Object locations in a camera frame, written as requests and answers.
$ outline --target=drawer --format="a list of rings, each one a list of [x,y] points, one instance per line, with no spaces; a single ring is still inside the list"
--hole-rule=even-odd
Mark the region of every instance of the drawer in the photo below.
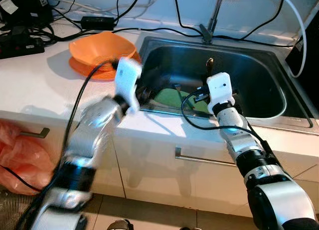
[[[237,167],[175,157],[176,147],[197,158],[206,148],[118,135],[114,145],[127,198],[225,214],[247,203]]]

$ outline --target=kitchen counter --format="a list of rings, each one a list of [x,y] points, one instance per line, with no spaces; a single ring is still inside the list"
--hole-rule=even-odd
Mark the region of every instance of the kitchen counter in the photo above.
[[[69,35],[76,32],[68,25],[54,25],[57,35]],[[186,38],[176,34],[145,33],[140,31],[119,32],[120,36],[133,42],[138,50],[143,38],[148,35],[171,39],[200,42],[200,38]],[[289,52],[288,48],[274,48],[252,43],[230,40],[213,40],[217,45],[231,45],[273,51],[285,68],[283,61]],[[52,118],[67,121],[84,77],[75,73],[68,65],[71,57],[68,42],[59,42],[47,47],[44,53],[31,56],[15,57],[0,60],[0,117],[8,119]],[[81,99],[75,120],[81,111],[91,103],[105,95],[114,95],[113,82],[90,81]],[[319,156],[319,136],[290,131],[255,127],[260,136],[268,140],[276,151]],[[117,132],[133,131],[136,135],[150,134],[150,138],[169,138],[169,136],[185,139],[193,144],[213,146],[220,142],[217,131],[195,129],[185,123],[179,116],[138,112],[126,117],[118,126]]]

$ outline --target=stainless steel sink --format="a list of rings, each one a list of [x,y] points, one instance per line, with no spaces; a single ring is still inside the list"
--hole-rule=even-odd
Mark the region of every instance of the stainless steel sink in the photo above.
[[[187,93],[203,86],[209,76],[205,64],[212,57],[211,75],[230,75],[235,101],[251,124],[319,134],[317,123],[272,52],[146,37],[140,55],[144,65],[142,83],[149,82],[148,74],[155,70],[161,88],[179,84]],[[142,106],[142,110],[181,114],[179,108],[155,101]],[[187,114],[209,117],[208,112]]]

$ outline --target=drawer handle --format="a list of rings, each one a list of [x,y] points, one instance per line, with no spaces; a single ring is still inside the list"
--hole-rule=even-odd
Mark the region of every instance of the drawer handle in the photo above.
[[[50,129],[49,128],[43,128],[41,133],[33,133],[33,132],[27,132],[27,131],[21,131],[20,135],[30,136],[34,138],[41,138],[44,139],[49,134]]]
[[[212,159],[204,159],[204,158],[198,158],[198,157],[182,155],[181,154],[181,148],[179,148],[179,147],[175,148],[175,158],[176,159],[183,159],[183,160],[187,160],[187,161],[206,163],[206,164],[218,164],[218,165],[236,167],[236,164],[231,163],[231,162],[212,160]]]

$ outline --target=black cable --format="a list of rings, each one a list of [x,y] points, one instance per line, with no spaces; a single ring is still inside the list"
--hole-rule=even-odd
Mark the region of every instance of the black cable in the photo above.
[[[80,103],[80,100],[81,100],[81,97],[82,97],[82,94],[85,90],[85,87],[86,85],[88,84],[89,80],[91,79],[91,77],[101,68],[103,67],[105,64],[107,63],[111,63],[113,65],[113,63],[115,62],[115,60],[107,60],[107,61],[104,61],[102,62],[101,64],[99,64],[98,66],[96,66],[91,72],[90,74],[87,76],[87,78],[85,79],[84,83],[82,84],[82,87],[79,91],[79,94],[75,100],[75,103],[74,103],[74,106],[73,106],[73,109],[72,109],[72,112],[71,112],[71,115],[70,115],[70,118],[69,118],[69,121],[68,121],[68,124],[66,126],[66,129],[65,129],[65,134],[64,134],[64,138],[63,138],[63,144],[62,144],[62,152],[65,151],[65,148],[66,148],[66,144],[67,144],[67,141],[68,141],[68,138],[69,138],[69,132],[70,132],[70,129],[71,129],[71,126],[72,126],[72,123],[73,123],[73,119],[74,119],[74,116],[75,116],[75,113],[76,113],[76,110],[78,108],[78,105]]]
[[[273,20],[276,19],[276,17],[279,15],[280,11],[281,11],[281,8],[283,6],[283,3],[284,3],[284,0],[281,0],[280,1],[280,5],[279,5],[279,8],[275,14],[275,16],[273,16],[271,19],[269,19],[268,21],[260,24],[259,26],[255,27],[253,30],[251,30],[248,34],[246,34],[245,36],[243,36],[242,38],[240,38],[241,40],[244,40],[245,38],[247,38],[249,35],[251,35],[254,31],[256,31],[257,29],[261,28],[262,26],[265,26],[266,24],[272,22]]]
[[[140,31],[169,30],[169,31],[173,31],[173,32],[179,33],[179,34],[181,34],[183,36],[186,36],[186,37],[201,37],[201,35],[188,35],[188,34],[180,32],[180,31],[177,31],[175,29],[168,28],[168,27],[158,27],[158,28],[151,28],[151,29],[130,27],[130,28],[122,28],[122,29],[114,30],[114,31],[112,31],[112,33],[117,33],[117,32],[126,31],[126,30],[140,30]]]
[[[46,37],[49,39],[49,40],[43,40],[45,47],[53,45],[57,42],[57,40],[55,40],[54,30],[52,26],[48,24],[46,27],[50,30],[51,33],[46,32],[38,27],[29,28],[31,36]]]
[[[36,197],[33,199],[29,207],[24,211],[24,213],[19,218],[19,221],[16,224],[15,230],[23,230],[24,229],[24,222],[28,222],[28,218],[31,216],[31,213],[35,211],[40,205],[42,200],[45,197],[45,194],[48,192],[48,190],[55,184],[56,180],[59,177],[59,174],[62,172],[57,171],[54,173],[50,183],[42,189],[42,191],[36,195]]]
[[[60,4],[60,0],[58,0],[58,3],[55,5],[52,5],[51,7],[57,7]]]
[[[257,134],[256,131],[253,129],[253,127],[250,125],[250,123],[248,122],[247,119],[246,119],[246,121],[247,121],[247,125],[248,125],[248,127],[251,129],[251,131],[252,131],[254,134]]]
[[[127,14],[131,9],[134,7],[134,5],[137,3],[138,0],[134,0],[131,6],[121,15],[119,15],[117,18],[114,19],[114,22],[117,22],[121,17],[123,17],[125,14]]]
[[[194,96],[194,95],[197,95],[197,94],[201,94],[202,91],[199,90],[199,91],[195,91],[191,94],[189,94],[187,97],[185,97],[185,99],[183,100],[181,106],[180,106],[180,110],[181,110],[181,113],[183,115],[183,117],[185,118],[185,120],[193,127],[197,128],[197,129],[202,129],[202,130],[215,130],[215,129],[239,129],[239,130],[242,130],[242,131],[245,131],[251,135],[253,135],[254,137],[256,137],[260,142],[264,141],[255,131],[251,131],[251,130],[248,130],[248,129],[245,129],[245,128],[242,128],[242,127],[239,127],[239,126],[232,126],[232,125],[222,125],[222,126],[212,126],[212,127],[202,127],[202,126],[199,126],[199,125],[196,125],[194,124],[192,121],[190,121],[190,119],[188,119],[188,117],[185,115],[184,113],[184,105],[185,103],[188,101],[188,99],[191,97],[191,96]]]
[[[38,191],[38,192],[41,192],[40,189],[28,184],[27,182],[24,181],[24,179],[22,179],[19,175],[17,175],[13,170],[11,170],[10,168],[8,167],[4,167],[2,165],[0,165],[3,169],[5,169],[6,171],[8,171],[10,174],[12,174],[13,176],[15,176],[18,180],[20,180],[25,186],[35,190],[35,191]]]
[[[117,16],[117,21],[116,21],[116,25],[118,25],[118,23],[119,23],[119,16],[120,16],[120,14],[119,14],[119,0],[116,0],[116,10],[117,10],[117,12],[118,12],[118,16]]]
[[[73,0],[72,4],[70,5],[69,10],[68,10],[67,12],[65,12],[64,14],[67,14],[69,11],[71,11],[71,9],[72,9],[72,7],[73,7],[74,3],[75,3],[75,0]]]
[[[79,26],[79,25],[77,25],[73,20],[71,20],[71,19],[69,19],[67,16],[65,16],[65,14],[67,13],[67,12],[65,12],[65,13],[61,13],[59,10],[57,10],[56,8],[52,8],[54,11],[56,11],[57,13],[59,13],[62,17],[61,18],[58,18],[58,19],[56,19],[55,21],[57,21],[57,20],[59,20],[59,19],[62,19],[62,18],[65,18],[66,20],[68,20],[70,23],[72,23],[74,26],[76,26],[77,28],[79,28],[81,31],[83,31],[83,29]]]
[[[261,44],[261,45],[271,46],[271,47],[294,47],[294,45],[277,45],[277,44],[270,44],[270,43],[264,43],[264,42],[257,42],[253,40],[242,40],[241,38],[229,37],[225,35],[217,35],[217,36],[213,36],[213,38],[222,38],[222,39],[229,39],[234,41],[251,42],[251,43],[256,43],[256,44]]]
[[[196,31],[197,33],[200,34],[200,36],[203,36],[203,34],[201,33],[201,31],[197,30],[196,28],[193,28],[193,27],[187,27],[187,26],[184,26],[181,21],[180,21],[180,13],[179,13],[179,8],[178,8],[178,2],[177,0],[175,0],[175,6],[176,6],[176,12],[177,12],[177,17],[178,17],[178,23],[181,27],[183,28],[187,28],[187,29],[191,29],[191,30],[194,30]]]

